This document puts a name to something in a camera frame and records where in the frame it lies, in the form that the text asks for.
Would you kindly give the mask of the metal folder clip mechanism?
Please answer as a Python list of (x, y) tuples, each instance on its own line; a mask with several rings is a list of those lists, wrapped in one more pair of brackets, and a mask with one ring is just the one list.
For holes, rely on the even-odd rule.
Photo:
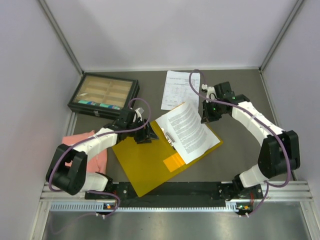
[(168, 132), (165, 132), (164, 135), (169, 145), (175, 150), (175, 147), (174, 147), (175, 140), (171, 137), (171, 135)]

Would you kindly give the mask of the yellow plastic folder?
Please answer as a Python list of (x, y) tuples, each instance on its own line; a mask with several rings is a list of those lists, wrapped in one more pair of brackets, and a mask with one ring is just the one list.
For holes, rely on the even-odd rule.
[(215, 134), (218, 143), (215, 143), (202, 156), (186, 164), (178, 152), (168, 143), (156, 121), (152, 121), (150, 125), (159, 137), (158, 140), (137, 144), (132, 137), (128, 137), (112, 147), (138, 197), (143, 197), (188, 169), (224, 143)]

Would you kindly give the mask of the black compartment display box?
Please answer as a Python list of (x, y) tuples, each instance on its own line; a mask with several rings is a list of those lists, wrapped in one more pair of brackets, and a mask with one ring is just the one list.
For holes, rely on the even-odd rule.
[[(115, 120), (121, 109), (138, 96), (140, 90), (137, 79), (125, 79), (95, 73), (84, 73), (73, 93), (68, 107), (77, 114)], [(80, 104), (78, 101), (94, 101), (97, 105)], [(120, 110), (100, 107), (100, 104), (116, 105)]]

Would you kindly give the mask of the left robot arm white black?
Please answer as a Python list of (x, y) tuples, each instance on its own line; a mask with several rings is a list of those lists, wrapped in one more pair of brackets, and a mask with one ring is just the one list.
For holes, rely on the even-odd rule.
[(89, 161), (102, 151), (130, 137), (137, 144), (158, 140), (148, 119), (142, 117), (141, 108), (123, 108), (116, 120), (103, 126), (97, 133), (71, 145), (60, 144), (53, 155), (45, 176), (52, 191), (69, 195), (93, 191), (109, 198), (114, 191), (113, 180), (104, 173), (88, 172)]

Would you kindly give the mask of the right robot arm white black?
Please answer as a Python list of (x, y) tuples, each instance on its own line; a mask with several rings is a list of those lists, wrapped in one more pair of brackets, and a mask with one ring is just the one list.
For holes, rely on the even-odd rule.
[(221, 191), (223, 198), (227, 201), (236, 196), (245, 198), (252, 187), (282, 174), (287, 176), (278, 187), (285, 187), (292, 171), (301, 165), (298, 134), (293, 130), (285, 131), (269, 121), (245, 95), (236, 95), (229, 82), (215, 86), (203, 84), (201, 91), (206, 94), (202, 102), (201, 123), (215, 122), (228, 114), (241, 123), (261, 147), (257, 164), (237, 174), (232, 185)]

